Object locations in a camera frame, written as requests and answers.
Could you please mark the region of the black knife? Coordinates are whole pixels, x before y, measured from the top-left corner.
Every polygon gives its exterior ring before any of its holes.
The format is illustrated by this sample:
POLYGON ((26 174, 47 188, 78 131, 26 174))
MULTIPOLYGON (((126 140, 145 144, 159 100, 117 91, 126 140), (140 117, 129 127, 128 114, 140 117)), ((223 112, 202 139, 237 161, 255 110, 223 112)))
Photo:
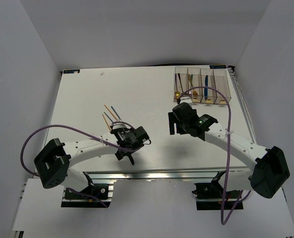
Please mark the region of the black knife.
POLYGON ((135 164, 135 162, 134 162, 134 159, 133 159, 133 157, 132 157, 132 153, 128 153, 128 158, 129 158, 129 160, 130 160, 130 163, 132 164, 132 165, 134 165, 135 164))

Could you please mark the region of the iridescent gold spoon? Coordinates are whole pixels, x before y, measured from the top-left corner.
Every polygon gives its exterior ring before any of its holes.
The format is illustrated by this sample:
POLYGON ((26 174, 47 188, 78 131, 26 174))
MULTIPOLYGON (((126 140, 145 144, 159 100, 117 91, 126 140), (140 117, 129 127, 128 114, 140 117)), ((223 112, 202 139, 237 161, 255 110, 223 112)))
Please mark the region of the iridescent gold spoon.
POLYGON ((175 95, 174 95, 174 101, 177 101, 179 97, 180 97, 180 92, 178 90, 178 85, 177 85, 177 74, 175 74, 175 95))

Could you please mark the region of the black spoon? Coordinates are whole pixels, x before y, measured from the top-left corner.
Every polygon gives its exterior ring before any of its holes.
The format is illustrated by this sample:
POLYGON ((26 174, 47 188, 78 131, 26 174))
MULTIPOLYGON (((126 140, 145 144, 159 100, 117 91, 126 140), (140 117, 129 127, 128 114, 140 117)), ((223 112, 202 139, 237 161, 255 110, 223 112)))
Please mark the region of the black spoon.
POLYGON ((179 82, 179 87, 181 89, 181 92, 183 93, 186 89, 186 81, 185 81, 185 74, 177 74, 178 77, 178 82, 179 82))

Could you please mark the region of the blue knife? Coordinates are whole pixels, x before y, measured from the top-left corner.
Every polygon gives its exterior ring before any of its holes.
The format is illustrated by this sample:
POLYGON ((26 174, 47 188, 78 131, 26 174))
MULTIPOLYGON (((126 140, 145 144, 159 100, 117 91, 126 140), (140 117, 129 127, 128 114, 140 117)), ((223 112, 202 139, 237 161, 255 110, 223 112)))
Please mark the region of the blue knife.
POLYGON ((204 88, 204 99, 205 102, 208 100, 208 75, 205 76, 205 88, 204 88))

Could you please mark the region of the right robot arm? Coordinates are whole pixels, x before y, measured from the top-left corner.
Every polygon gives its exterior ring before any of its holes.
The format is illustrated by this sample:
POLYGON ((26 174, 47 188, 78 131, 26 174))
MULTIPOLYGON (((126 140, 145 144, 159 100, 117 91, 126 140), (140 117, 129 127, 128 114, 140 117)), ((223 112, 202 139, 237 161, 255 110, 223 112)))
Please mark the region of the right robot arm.
POLYGON ((253 190, 270 199, 290 177, 284 152, 277 146, 268 149, 227 132, 217 119, 207 114, 198 116, 188 103, 175 106, 168 117, 171 135, 189 134, 214 144, 248 167, 248 171, 218 172, 211 181, 216 197, 225 197, 233 190, 253 190))

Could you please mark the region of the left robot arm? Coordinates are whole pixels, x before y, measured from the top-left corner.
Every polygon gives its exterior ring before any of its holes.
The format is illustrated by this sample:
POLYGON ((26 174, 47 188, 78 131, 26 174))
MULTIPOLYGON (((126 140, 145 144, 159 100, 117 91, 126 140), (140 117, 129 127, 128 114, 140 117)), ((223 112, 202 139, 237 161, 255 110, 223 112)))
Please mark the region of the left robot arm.
POLYGON ((87 139, 74 142, 54 138, 36 156, 34 164, 44 189, 62 185, 87 198, 93 192, 92 180, 85 171, 77 171, 73 166, 104 155, 114 155, 118 160, 128 157, 134 165, 132 154, 150 140, 141 126, 133 129, 118 125, 99 137, 85 135, 87 139))

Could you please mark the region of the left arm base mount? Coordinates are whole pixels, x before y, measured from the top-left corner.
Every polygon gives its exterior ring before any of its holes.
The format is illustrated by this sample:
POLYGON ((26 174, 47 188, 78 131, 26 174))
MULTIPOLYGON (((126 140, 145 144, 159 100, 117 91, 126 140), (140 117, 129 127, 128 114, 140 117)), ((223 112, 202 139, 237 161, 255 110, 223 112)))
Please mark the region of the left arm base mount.
POLYGON ((110 206, 112 185, 95 183, 88 174, 85 176, 90 182, 89 186, 80 192, 65 189, 61 201, 62 208, 108 208, 110 206))

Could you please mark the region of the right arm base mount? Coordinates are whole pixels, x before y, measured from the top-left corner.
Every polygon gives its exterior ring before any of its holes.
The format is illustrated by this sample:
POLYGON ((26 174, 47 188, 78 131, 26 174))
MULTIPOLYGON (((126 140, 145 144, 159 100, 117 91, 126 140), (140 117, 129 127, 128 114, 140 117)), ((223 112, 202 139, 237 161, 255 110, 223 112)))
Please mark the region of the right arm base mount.
MULTIPOLYGON (((195 183, 195 190, 192 193, 196 199, 196 208, 197 210, 203 211, 213 211, 220 210, 222 206, 222 195, 223 187, 218 183, 222 175, 225 174, 225 171, 218 172, 217 175, 212 179, 211 182, 200 182, 195 183)), ((227 191, 226 192, 226 201, 225 201, 225 210, 230 210, 235 204, 237 197, 239 196, 239 190, 227 191)), ((243 203, 239 202, 235 210, 242 210, 243 203)))

